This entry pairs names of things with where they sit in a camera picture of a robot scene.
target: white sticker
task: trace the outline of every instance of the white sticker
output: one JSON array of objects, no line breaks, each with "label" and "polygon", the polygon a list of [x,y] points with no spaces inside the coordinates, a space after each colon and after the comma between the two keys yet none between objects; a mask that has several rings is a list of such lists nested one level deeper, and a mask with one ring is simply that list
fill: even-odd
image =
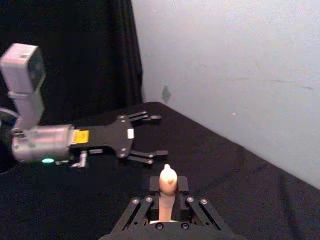
[{"label": "white sticker", "polygon": [[128,139],[134,139],[135,138],[135,131],[133,128],[128,129]]},{"label": "white sticker", "polygon": [[86,144],[89,142],[89,130],[74,130],[72,144]]},{"label": "white sticker", "polygon": [[90,149],[90,154],[102,154],[104,151],[102,149]]}]

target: wall stain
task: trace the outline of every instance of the wall stain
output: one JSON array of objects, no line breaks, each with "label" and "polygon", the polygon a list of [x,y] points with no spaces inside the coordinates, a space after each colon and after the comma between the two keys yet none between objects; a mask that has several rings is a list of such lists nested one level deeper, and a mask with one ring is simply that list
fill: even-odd
[{"label": "wall stain", "polygon": [[258,69],[261,72],[261,68],[260,68],[260,64],[259,64],[258,60],[255,60],[254,63],[255,63],[256,69]]},{"label": "wall stain", "polygon": [[[201,62],[198,62],[197,65],[202,66],[205,69],[212,68],[211,66],[206,65],[206,64],[201,63]],[[256,65],[256,67],[258,69],[260,69],[260,65],[259,65],[258,61],[255,61],[255,65]],[[315,90],[314,87],[299,85],[295,81],[285,81],[285,80],[279,80],[279,79],[277,79],[277,80],[269,80],[269,79],[256,80],[256,79],[252,79],[252,78],[248,78],[248,77],[236,77],[236,78],[214,78],[213,80],[226,81],[226,82],[231,82],[231,83],[242,80],[242,81],[257,81],[257,82],[264,82],[264,83],[289,84],[289,85],[291,85],[293,87],[300,88],[300,89],[307,89],[307,90],[310,90],[310,91]]]},{"label": "wall stain", "polygon": [[169,91],[168,86],[165,85],[162,91],[162,100],[164,101],[165,104],[167,104],[170,98],[171,98],[171,93]]}]

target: white camera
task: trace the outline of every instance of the white camera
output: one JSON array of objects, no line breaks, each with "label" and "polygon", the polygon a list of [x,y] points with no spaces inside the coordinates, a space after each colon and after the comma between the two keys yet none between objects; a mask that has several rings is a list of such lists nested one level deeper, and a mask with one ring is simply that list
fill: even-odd
[{"label": "white camera", "polygon": [[19,113],[13,132],[36,126],[44,111],[40,88],[46,77],[40,48],[14,43],[2,55],[0,69]]}]

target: black fabric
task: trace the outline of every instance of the black fabric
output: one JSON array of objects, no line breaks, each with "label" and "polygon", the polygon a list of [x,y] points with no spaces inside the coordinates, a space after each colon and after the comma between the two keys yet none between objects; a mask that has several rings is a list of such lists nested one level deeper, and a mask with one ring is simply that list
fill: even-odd
[{"label": "black fabric", "polygon": [[160,103],[102,113],[79,126],[112,123],[120,114],[161,114],[160,126],[135,129],[134,149],[168,150],[152,168],[89,157],[86,172],[19,165],[0,175],[0,239],[97,240],[110,233],[133,197],[165,163],[188,178],[190,193],[208,198],[231,229],[249,240],[320,239],[320,191],[243,147]]},{"label": "black fabric", "polygon": [[6,125],[4,122],[1,123],[0,127],[0,174],[5,173],[12,169],[14,166],[18,164],[15,160],[12,150],[12,135],[10,133],[12,129],[11,125]]},{"label": "black fabric", "polygon": [[[142,102],[142,65],[130,0],[4,1],[0,55],[38,45],[47,77],[42,123],[60,123]],[[14,109],[0,76],[0,106]]]}]

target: yellow sticker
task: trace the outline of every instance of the yellow sticker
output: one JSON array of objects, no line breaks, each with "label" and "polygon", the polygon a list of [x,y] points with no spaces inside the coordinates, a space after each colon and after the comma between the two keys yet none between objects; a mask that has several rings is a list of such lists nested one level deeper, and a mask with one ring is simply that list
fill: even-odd
[{"label": "yellow sticker", "polygon": [[74,130],[72,144],[86,144],[89,142],[89,130]]}]

